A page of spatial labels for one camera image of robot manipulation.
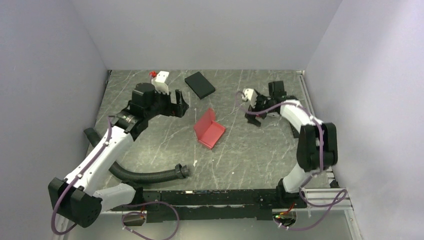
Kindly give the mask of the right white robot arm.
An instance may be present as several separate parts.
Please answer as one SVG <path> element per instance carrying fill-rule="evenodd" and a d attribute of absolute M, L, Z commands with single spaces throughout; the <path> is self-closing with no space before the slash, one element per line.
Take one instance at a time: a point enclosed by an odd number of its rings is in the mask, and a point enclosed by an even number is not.
<path fill-rule="evenodd" d="M 276 116 L 286 119 L 298 133 L 297 163 L 281 180 L 282 190 L 275 194 L 276 203 L 287 208 L 295 201 L 295 194 L 313 177 L 338 162 L 337 129 L 331 122 L 315 117 L 300 100 L 288 95 L 282 81 L 268 84 L 268 95 L 256 89 L 241 92 L 243 102 L 249 104 L 245 118 L 249 124 L 261 126 L 260 119 Z"/>

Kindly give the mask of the red paper box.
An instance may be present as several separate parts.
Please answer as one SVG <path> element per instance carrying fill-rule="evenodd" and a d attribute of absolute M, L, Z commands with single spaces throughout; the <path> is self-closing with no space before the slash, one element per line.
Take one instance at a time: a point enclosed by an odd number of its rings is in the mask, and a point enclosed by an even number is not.
<path fill-rule="evenodd" d="M 226 128 L 216 121 L 216 113 L 209 108 L 193 126 L 197 141 L 212 150 Z"/>

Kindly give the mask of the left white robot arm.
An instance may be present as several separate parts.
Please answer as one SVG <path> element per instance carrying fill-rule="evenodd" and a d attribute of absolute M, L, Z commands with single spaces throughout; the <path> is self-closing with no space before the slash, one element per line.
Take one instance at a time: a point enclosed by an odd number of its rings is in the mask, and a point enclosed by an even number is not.
<path fill-rule="evenodd" d="M 51 229 L 56 235 L 65 231 L 56 228 L 60 215 L 73 222 L 73 226 L 87 228 L 100 213 L 124 206 L 139 209 L 144 203 L 143 187 L 134 181 L 123 181 L 114 187 L 99 190 L 99 181 L 118 156 L 124 153 L 148 127 L 149 120 L 162 115 L 184 116 L 189 108 L 181 90 L 175 90 L 176 102 L 171 92 L 160 91 L 152 83 L 139 83 L 132 91 L 127 106 L 109 116 L 107 131 L 83 162 L 63 179 L 53 178 L 48 193 L 53 209 Z"/>

